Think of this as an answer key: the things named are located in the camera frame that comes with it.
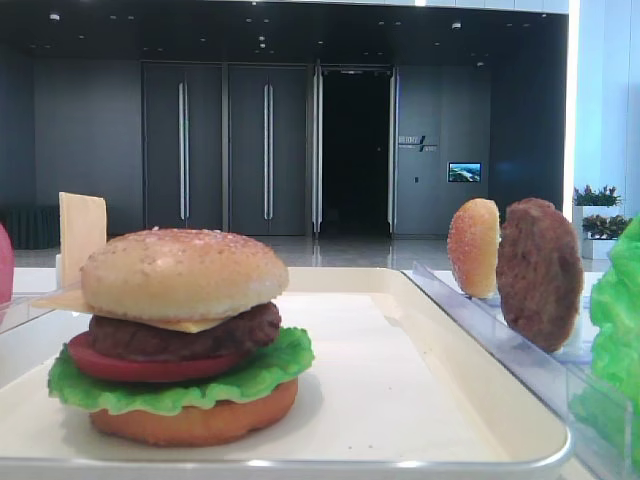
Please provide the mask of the sesame bun top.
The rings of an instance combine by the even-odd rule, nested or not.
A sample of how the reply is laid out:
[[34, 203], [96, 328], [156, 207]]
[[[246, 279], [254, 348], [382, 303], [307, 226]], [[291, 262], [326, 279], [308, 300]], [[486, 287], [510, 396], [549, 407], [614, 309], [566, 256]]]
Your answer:
[[80, 271], [82, 294], [99, 314], [140, 322], [223, 321], [279, 296], [284, 262], [235, 233], [155, 229], [117, 237]]

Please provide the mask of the green lettuce in burger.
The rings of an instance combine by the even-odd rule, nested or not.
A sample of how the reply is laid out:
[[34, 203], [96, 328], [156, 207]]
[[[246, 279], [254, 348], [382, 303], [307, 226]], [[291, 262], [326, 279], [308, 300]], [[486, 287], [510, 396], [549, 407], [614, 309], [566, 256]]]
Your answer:
[[173, 383], [124, 383], [99, 380], [81, 372], [63, 346], [48, 373], [51, 398], [88, 412], [121, 415], [144, 411], [174, 416], [186, 407], [209, 409], [222, 401], [248, 403], [296, 379], [314, 361], [308, 332], [283, 327], [274, 343], [253, 353], [239, 367], [218, 377]]

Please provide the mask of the meat patty on rack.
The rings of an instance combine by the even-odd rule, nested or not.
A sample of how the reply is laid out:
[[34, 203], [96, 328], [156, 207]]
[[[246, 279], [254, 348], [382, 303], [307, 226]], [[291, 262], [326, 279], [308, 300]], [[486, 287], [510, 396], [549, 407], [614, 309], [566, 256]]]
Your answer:
[[552, 203], [526, 198], [507, 208], [496, 276], [507, 325], [547, 353], [559, 350], [579, 314], [584, 273], [576, 233]]

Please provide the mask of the meat patty in burger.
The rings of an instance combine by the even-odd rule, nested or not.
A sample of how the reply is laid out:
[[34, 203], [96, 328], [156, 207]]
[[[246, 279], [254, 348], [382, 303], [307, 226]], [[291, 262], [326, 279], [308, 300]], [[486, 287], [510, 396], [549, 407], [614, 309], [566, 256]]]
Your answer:
[[88, 338], [95, 351], [108, 357], [173, 362], [254, 351], [273, 343], [280, 326], [278, 307], [270, 302], [197, 333], [95, 315]]

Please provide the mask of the yellow cheese slice on rack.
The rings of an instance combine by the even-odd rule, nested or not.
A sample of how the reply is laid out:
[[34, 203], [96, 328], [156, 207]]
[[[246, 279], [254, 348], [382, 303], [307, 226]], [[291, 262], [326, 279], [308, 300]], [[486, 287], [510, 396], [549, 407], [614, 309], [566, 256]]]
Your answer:
[[107, 210], [102, 197], [59, 193], [60, 253], [56, 257], [59, 287], [79, 281], [80, 268], [107, 239]]

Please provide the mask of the tomato slice in burger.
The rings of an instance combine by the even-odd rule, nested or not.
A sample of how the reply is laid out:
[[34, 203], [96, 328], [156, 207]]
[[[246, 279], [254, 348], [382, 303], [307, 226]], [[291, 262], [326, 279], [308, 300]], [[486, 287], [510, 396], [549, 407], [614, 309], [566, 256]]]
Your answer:
[[250, 353], [173, 362], [130, 361], [105, 356], [89, 345], [89, 334], [73, 337], [66, 346], [75, 366], [97, 379], [115, 382], [172, 383], [214, 377], [231, 370]]

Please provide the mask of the red tomato slice on rack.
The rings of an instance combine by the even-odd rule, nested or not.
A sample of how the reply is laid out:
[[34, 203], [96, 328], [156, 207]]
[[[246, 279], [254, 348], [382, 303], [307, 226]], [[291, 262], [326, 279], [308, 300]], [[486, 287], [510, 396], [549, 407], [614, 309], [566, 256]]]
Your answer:
[[13, 295], [15, 258], [9, 235], [3, 225], [0, 225], [0, 302], [11, 300]]

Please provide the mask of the bun top on right rack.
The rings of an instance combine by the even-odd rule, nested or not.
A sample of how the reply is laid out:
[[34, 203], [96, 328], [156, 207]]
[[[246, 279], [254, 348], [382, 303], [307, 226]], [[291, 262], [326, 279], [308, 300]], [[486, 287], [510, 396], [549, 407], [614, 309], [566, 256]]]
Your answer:
[[499, 241], [499, 210], [493, 200], [471, 199], [452, 217], [447, 253], [454, 279], [465, 294], [488, 298], [496, 291]]

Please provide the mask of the white metal tray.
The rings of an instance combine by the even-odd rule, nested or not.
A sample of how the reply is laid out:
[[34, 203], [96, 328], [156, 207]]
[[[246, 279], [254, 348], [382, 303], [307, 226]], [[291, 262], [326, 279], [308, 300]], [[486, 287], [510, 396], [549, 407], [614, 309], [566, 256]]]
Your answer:
[[97, 433], [47, 393], [87, 323], [49, 314], [1, 335], [5, 479], [555, 479], [572, 434], [405, 274], [295, 268], [278, 306], [315, 360], [291, 412], [226, 446]]

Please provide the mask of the bun bottom in burger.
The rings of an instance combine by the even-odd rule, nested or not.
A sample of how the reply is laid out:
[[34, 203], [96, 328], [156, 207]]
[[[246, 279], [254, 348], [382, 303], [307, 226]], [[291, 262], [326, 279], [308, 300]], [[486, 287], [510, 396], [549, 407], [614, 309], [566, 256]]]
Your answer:
[[92, 426], [108, 435], [159, 447], [207, 447], [232, 443], [270, 427], [291, 410], [298, 393], [296, 379], [248, 403], [223, 401], [209, 409], [185, 407], [174, 416], [145, 411], [92, 413]]

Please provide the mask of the white flower planter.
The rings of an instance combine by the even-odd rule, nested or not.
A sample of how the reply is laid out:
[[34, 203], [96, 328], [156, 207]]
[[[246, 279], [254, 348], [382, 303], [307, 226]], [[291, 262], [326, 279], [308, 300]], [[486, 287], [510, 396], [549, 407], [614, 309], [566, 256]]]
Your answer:
[[615, 186], [574, 189], [573, 226], [584, 259], [604, 260], [614, 242], [631, 222], [623, 215], [621, 196]]

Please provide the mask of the clear acrylic left food rack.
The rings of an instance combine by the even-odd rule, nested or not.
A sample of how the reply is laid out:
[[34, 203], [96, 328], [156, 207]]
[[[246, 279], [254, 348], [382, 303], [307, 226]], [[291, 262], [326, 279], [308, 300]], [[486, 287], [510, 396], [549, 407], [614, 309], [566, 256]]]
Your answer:
[[72, 285], [48, 292], [18, 293], [10, 302], [1, 305], [1, 333], [4, 334], [49, 314], [62, 316], [65, 320], [78, 319], [87, 323], [88, 314], [55, 309], [48, 303], [50, 297], [67, 293], [75, 288], [76, 285]]

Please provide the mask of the clear acrylic food rack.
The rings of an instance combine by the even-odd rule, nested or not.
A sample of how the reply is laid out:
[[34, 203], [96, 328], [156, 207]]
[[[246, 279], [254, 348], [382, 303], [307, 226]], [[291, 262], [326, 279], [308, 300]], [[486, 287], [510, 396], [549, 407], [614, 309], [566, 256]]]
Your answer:
[[48, 303], [50, 297], [67, 293], [75, 288], [76, 285], [72, 285], [48, 292], [18, 293], [10, 302], [1, 305], [1, 333], [4, 334], [49, 314], [62, 316], [65, 320], [78, 319], [87, 323], [88, 314], [55, 309]]
[[467, 297], [449, 271], [419, 263], [404, 273], [568, 424], [575, 455], [588, 473], [597, 479], [639, 477], [639, 414], [631, 400], [592, 375], [585, 313], [568, 346], [546, 354], [506, 325], [498, 295]]

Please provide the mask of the clear acrylic right food rack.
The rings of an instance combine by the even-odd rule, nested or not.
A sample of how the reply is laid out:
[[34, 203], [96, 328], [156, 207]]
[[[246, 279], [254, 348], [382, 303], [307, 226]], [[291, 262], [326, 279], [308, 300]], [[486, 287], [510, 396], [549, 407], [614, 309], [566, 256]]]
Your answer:
[[585, 313], [568, 346], [546, 354], [506, 325], [498, 295], [467, 297], [449, 271], [419, 263], [404, 273], [568, 424], [575, 455], [588, 473], [597, 479], [639, 477], [639, 414], [631, 400], [592, 375]]

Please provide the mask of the wall display screen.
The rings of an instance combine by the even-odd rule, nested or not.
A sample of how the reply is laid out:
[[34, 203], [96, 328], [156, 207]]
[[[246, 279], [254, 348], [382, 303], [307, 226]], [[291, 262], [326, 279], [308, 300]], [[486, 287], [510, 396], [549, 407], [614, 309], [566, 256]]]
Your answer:
[[451, 183], [480, 183], [482, 178], [482, 164], [479, 162], [461, 163], [449, 162], [447, 181]]

